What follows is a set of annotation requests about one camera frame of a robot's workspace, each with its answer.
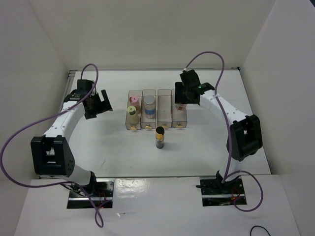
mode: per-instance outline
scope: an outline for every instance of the wall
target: wall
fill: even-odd
[[[302,236],[315,235],[314,42],[311,2],[277,0],[241,69],[271,169],[282,175]]]
[[[197,53],[243,64],[274,0],[30,0],[68,69],[184,68]],[[193,66],[220,68],[216,57]]]
[[[18,128],[58,111],[67,71],[27,0],[0,1],[0,146]],[[34,174],[30,141],[49,122],[24,131],[8,146],[4,165],[19,181]],[[14,234],[27,189],[0,173],[0,235]]]

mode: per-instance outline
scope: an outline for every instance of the bottle with green cap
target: bottle with green cap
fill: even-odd
[[[136,125],[140,121],[140,116],[134,106],[127,107],[127,121],[132,125]]]
[[[165,131],[162,126],[156,128],[156,146],[158,149],[164,147],[164,133]]]

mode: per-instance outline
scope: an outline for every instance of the cable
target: cable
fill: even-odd
[[[264,230],[267,232],[267,234],[268,234],[269,236],[271,236],[270,233],[268,232],[268,230],[267,230],[265,227],[262,227],[262,226],[260,226],[260,225],[255,225],[255,226],[253,226],[253,227],[251,228],[250,236],[252,236],[252,230],[253,230],[254,228],[262,228],[262,229],[264,229]]]
[[[82,103],[83,101],[85,101],[85,99],[87,99],[91,93],[93,92],[93,90],[95,89],[96,87],[96,84],[97,84],[97,81],[98,81],[98,68],[95,64],[93,63],[90,63],[90,64],[87,64],[86,66],[84,66],[84,68],[82,69],[82,72],[81,72],[81,79],[83,78],[83,73],[85,71],[85,69],[88,67],[88,66],[93,66],[95,68],[95,71],[96,71],[96,79],[95,79],[95,83],[93,84],[91,90],[81,99],[79,100],[76,104],[74,104],[73,106],[69,107],[68,110],[65,110],[65,111],[62,111],[62,112],[59,112],[55,115],[52,115],[52,116],[49,116],[49,117],[46,117],[46,118],[43,118],[43,119],[40,119],[38,121],[35,121],[33,123],[30,123],[24,127],[22,127],[21,129],[19,129],[18,131],[16,131],[14,134],[12,134],[8,139],[7,141],[5,141],[2,149],[1,149],[1,152],[0,152],[0,168],[3,172],[3,174],[10,180],[12,181],[13,183],[19,185],[19,186],[22,186],[22,187],[26,187],[26,188],[43,188],[43,187],[49,187],[49,186],[55,186],[55,185],[59,185],[59,184],[65,184],[65,183],[73,183],[71,181],[63,181],[63,182],[57,182],[57,183],[50,183],[50,184],[44,184],[44,185],[29,185],[29,184],[24,184],[24,183],[20,183],[18,182],[17,180],[15,180],[14,178],[12,178],[9,173],[5,170],[4,168],[4,165],[3,165],[3,154],[4,154],[4,151],[6,149],[6,147],[8,146],[8,144],[10,143],[10,141],[15,137],[17,136],[19,133],[21,133],[23,130],[26,130],[27,128],[30,128],[36,124],[39,124],[41,122],[44,122],[46,120],[49,120],[49,119],[52,119],[52,118],[56,118],[58,116],[61,116],[63,114],[65,114],[66,112],[72,110],[73,108],[77,107],[80,103]],[[103,218],[101,216],[101,214],[99,213],[98,211],[98,208],[95,206],[93,200],[91,199],[91,197],[89,196],[89,194],[86,192],[86,190],[80,186],[79,184],[77,183],[73,183],[74,185],[76,185],[78,188],[81,189],[81,191],[86,195],[86,197],[88,197],[89,201],[91,202],[91,205],[93,206],[93,208],[95,209],[95,222],[96,224],[100,227],[100,228],[103,228],[104,226],[104,222],[103,222]],[[101,220],[101,224],[98,223],[97,221],[97,218],[96,218],[96,215],[99,216],[100,220]]]
[[[190,62],[186,65],[186,67],[184,68],[184,71],[187,70],[187,68],[190,66],[190,64],[197,58],[199,57],[200,55],[203,55],[203,54],[206,54],[206,53],[209,53],[209,54],[214,54],[214,55],[217,55],[221,61],[222,61],[222,68],[221,68],[221,73],[219,75],[219,78],[217,80],[217,83],[216,83],[216,86],[215,86],[215,95],[218,94],[218,85],[219,85],[219,82],[222,78],[222,75],[223,75],[223,71],[224,71],[224,67],[225,67],[225,63],[224,63],[224,59],[223,57],[219,54],[219,53],[216,53],[216,52],[212,52],[212,51],[205,51],[205,52],[202,52],[202,53],[199,53],[197,54],[193,59],[190,60]],[[225,173],[224,173],[224,177],[223,177],[223,180],[222,180],[222,183],[225,183],[225,180],[227,179],[227,174],[228,174],[228,170],[230,169],[230,165],[231,165],[231,160],[232,160],[232,136],[231,136],[231,131],[230,131],[230,124],[228,122],[228,118],[227,118],[227,115],[226,115],[226,112],[225,112],[225,109],[222,105],[222,103],[220,102],[220,99],[218,96],[216,96],[216,99],[217,99],[217,102],[223,112],[223,117],[224,117],[224,120],[225,120],[225,124],[226,124],[226,127],[227,127],[227,134],[228,134],[228,160],[227,160],[227,165],[226,165],[226,169],[225,169]]]
[[[219,82],[220,82],[220,80],[221,80],[221,78],[222,78],[222,74],[223,74],[223,72],[224,72],[224,66],[225,66],[225,64],[224,64],[224,59],[223,59],[223,57],[222,57],[219,53],[212,52],[212,51],[201,52],[201,53],[197,54],[193,59],[191,59],[190,62],[186,65],[186,67],[185,67],[183,70],[186,71],[187,68],[190,66],[190,64],[191,64],[197,57],[199,57],[199,56],[202,55],[202,54],[206,54],[206,53],[217,55],[217,56],[221,59],[221,61],[222,61],[221,73],[220,73],[220,75],[219,75],[219,78],[218,78],[217,83],[216,83],[216,86],[215,86],[215,95],[217,95],[218,85],[219,85]],[[259,189],[260,189],[260,193],[261,193],[261,198],[260,198],[260,201],[259,201],[258,205],[255,206],[255,207],[252,208],[252,209],[244,210],[244,209],[240,209],[238,206],[236,206],[236,202],[237,202],[239,199],[241,199],[241,197],[235,199],[234,202],[233,202],[234,206],[235,206],[238,210],[243,211],[243,212],[251,212],[251,211],[254,211],[254,210],[256,210],[257,208],[260,207],[260,205],[262,204],[262,200],[263,200],[263,198],[264,198],[264,193],[263,193],[263,191],[262,191],[262,187],[261,187],[259,181],[256,179],[256,177],[255,177],[254,175],[252,175],[252,174],[249,173],[248,171],[235,171],[235,172],[232,172],[232,173],[230,173],[230,174],[228,175],[228,171],[229,171],[230,164],[231,164],[231,159],[232,159],[232,137],[231,137],[230,125],[229,125],[229,122],[228,122],[228,118],[227,118],[225,109],[224,109],[223,105],[221,104],[220,99],[219,99],[218,96],[216,96],[216,99],[217,99],[218,104],[219,104],[219,106],[220,106],[220,108],[221,108],[221,110],[222,110],[222,113],[223,113],[223,117],[224,117],[225,124],[226,124],[226,128],[227,128],[228,143],[229,143],[229,147],[228,147],[228,161],[227,161],[227,166],[226,166],[226,170],[225,170],[225,173],[224,173],[224,177],[223,177],[222,183],[225,183],[225,180],[226,180],[227,178],[229,178],[230,176],[232,176],[232,175],[234,175],[234,174],[237,174],[237,173],[246,173],[246,174],[250,175],[251,177],[253,177],[253,179],[257,182],[258,187],[259,187]]]

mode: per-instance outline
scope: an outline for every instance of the white arm segment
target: white arm segment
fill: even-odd
[[[67,110],[69,107],[73,106],[76,103],[76,101],[65,102],[63,104],[62,111]],[[84,113],[85,110],[83,103],[80,103],[71,111],[68,111],[67,113],[57,117],[53,125],[44,133],[44,135],[46,137],[53,138],[61,135],[62,137],[65,137],[69,143],[72,132]]]
[[[229,125],[233,124],[233,121],[241,121],[241,120],[244,120],[246,118],[245,113],[237,110],[230,103],[228,103],[224,98],[222,98],[219,94],[218,94],[218,96],[219,96],[221,104],[223,105],[223,107],[225,109]],[[208,109],[217,118],[219,118],[222,122],[225,123],[225,119],[224,119],[222,110],[218,104],[218,101],[215,97],[215,92],[213,90],[206,91],[204,95],[200,96],[200,105],[202,107]],[[224,177],[226,166],[227,166],[227,159],[225,161],[225,164],[219,170],[219,174],[221,175],[221,177]],[[235,172],[235,171],[239,171],[241,169],[242,169],[242,163],[232,158],[228,174]],[[231,180],[235,179],[237,176],[238,176],[238,174],[232,175],[229,178],[227,178],[226,181],[231,181]]]

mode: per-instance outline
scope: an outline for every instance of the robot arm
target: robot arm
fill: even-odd
[[[208,109],[222,122],[225,122],[216,99],[214,87],[209,83],[201,84],[194,70],[184,71],[180,76],[182,81],[175,83],[175,103],[198,104]],[[248,116],[233,107],[220,95],[217,96],[220,97],[220,102],[225,109],[230,124],[232,160],[229,173],[232,173],[241,169],[240,163],[247,156],[255,154],[262,147],[260,122],[257,116]],[[226,165],[227,163],[218,171],[217,178],[224,176]],[[232,181],[234,178],[236,177],[231,176],[226,181]]]
[[[64,99],[63,111],[67,110],[82,99],[92,88],[93,81],[78,80],[76,90]],[[88,192],[93,190],[96,181],[91,171],[86,171],[75,164],[69,147],[71,134],[79,119],[95,118],[97,114],[112,111],[106,91],[101,91],[104,101],[101,101],[96,91],[83,103],[74,109],[57,117],[53,125],[41,137],[33,137],[31,151],[34,170],[41,176],[62,178],[85,186]]]

